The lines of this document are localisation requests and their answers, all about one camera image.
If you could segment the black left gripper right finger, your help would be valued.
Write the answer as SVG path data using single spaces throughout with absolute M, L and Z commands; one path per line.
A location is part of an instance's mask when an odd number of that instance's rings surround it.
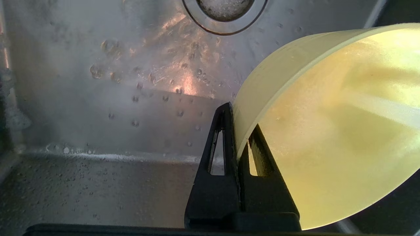
M 259 125 L 248 138 L 238 171 L 238 230 L 301 231 L 299 211 Z

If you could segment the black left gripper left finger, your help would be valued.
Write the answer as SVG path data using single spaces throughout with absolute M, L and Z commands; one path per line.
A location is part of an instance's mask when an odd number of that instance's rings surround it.
M 222 133 L 224 174 L 211 174 L 219 133 Z M 227 219 L 240 211 L 237 160 L 231 103 L 214 113 L 204 151 L 184 213 L 187 229 L 227 228 Z

